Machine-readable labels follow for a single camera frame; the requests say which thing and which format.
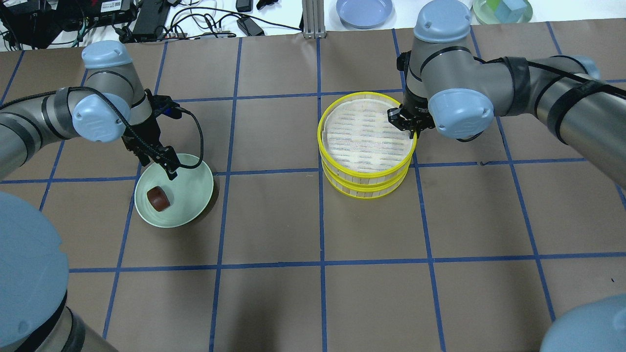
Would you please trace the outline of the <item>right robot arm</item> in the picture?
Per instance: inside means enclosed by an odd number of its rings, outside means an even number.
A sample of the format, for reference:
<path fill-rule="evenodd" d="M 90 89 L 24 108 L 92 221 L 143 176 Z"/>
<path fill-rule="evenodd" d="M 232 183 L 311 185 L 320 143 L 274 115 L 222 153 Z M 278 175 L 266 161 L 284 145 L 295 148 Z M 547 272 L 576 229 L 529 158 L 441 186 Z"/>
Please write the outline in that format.
<path fill-rule="evenodd" d="M 416 176 L 447 352 L 625 350 L 625 94 L 588 58 L 486 60 L 456 0 L 435 0 L 402 47 L 405 95 L 447 134 L 487 108 L 496 154 Z"/>

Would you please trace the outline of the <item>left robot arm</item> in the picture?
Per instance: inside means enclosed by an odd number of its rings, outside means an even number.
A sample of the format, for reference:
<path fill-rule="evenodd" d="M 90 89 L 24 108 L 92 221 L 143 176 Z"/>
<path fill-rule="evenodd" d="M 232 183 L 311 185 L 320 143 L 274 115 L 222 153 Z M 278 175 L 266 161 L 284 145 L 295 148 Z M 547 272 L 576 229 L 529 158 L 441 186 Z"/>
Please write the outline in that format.
<path fill-rule="evenodd" d="M 1 107 L 1 176 L 29 162 L 44 146 L 81 137 L 123 140 L 141 165 L 155 162 L 177 176 L 174 149 L 159 141 L 157 117 L 168 111 L 146 89 L 125 45 L 96 42 L 83 49 L 88 71 L 81 87 L 66 87 Z M 68 259 L 61 238 L 39 209 L 1 194 L 1 350 L 36 352 L 64 334 L 60 350 L 78 352 L 87 328 L 67 308 Z"/>

